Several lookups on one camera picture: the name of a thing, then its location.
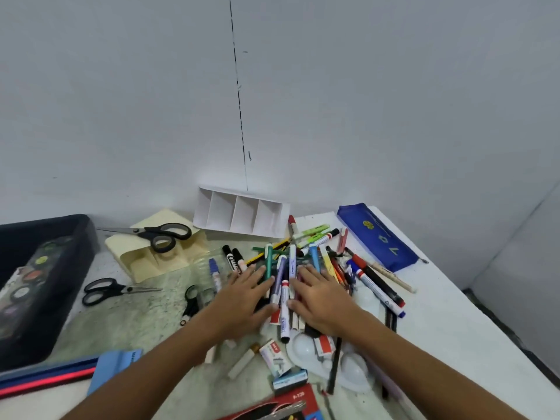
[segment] white compartment organizer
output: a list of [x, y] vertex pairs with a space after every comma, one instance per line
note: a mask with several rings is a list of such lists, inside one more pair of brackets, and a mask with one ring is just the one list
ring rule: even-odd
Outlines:
[[283, 239], [289, 215], [288, 203], [200, 187], [193, 225], [208, 230]]

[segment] cream plastic tray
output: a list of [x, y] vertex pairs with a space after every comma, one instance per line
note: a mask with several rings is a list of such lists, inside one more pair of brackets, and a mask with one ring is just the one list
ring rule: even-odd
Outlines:
[[162, 209], [131, 227], [157, 227], [168, 222], [189, 226], [193, 235], [187, 240], [178, 239], [175, 247], [164, 254], [154, 252], [148, 240], [134, 235], [115, 234], [105, 240], [105, 245], [115, 260], [135, 283], [187, 267], [197, 256], [208, 251], [205, 233], [194, 227], [191, 221], [169, 209]]
[[198, 228], [208, 230], [283, 239], [289, 215], [288, 203], [230, 190], [200, 187], [193, 223]]

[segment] blue pouch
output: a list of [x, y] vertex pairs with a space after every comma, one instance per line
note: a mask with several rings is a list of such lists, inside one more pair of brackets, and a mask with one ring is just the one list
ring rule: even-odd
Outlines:
[[396, 237], [365, 203], [340, 206], [337, 215], [362, 245], [393, 273], [414, 264], [418, 255]]

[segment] black plastic container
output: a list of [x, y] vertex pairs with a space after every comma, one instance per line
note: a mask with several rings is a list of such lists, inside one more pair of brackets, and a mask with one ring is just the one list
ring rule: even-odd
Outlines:
[[0, 288], [41, 244], [63, 236], [72, 239], [50, 268], [17, 331], [0, 339], [0, 371], [49, 356], [97, 251], [95, 228], [87, 215], [0, 225]]

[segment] scissors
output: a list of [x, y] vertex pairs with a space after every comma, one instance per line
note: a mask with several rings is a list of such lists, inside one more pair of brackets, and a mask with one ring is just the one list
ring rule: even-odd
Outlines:
[[125, 286], [117, 283], [114, 278], [100, 278], [83, 288], [86, 296], [82, 298], [82, 303], [84, 306], [93, 306], [113, 296], [121, 296], [126, 293], [158, 292], [159, 290], [162, 289], [159, 287]]
[[159, 227], [144, 228], [98, 228], [101, 231], [111, 233], [134, 234], [146, 240], [150, 240], [150, 246], [158, 254], [169, 252], [175, 247], [176, 239], [186, 240], [192, 236], [192, 230], [185, 224], [169, 222]]

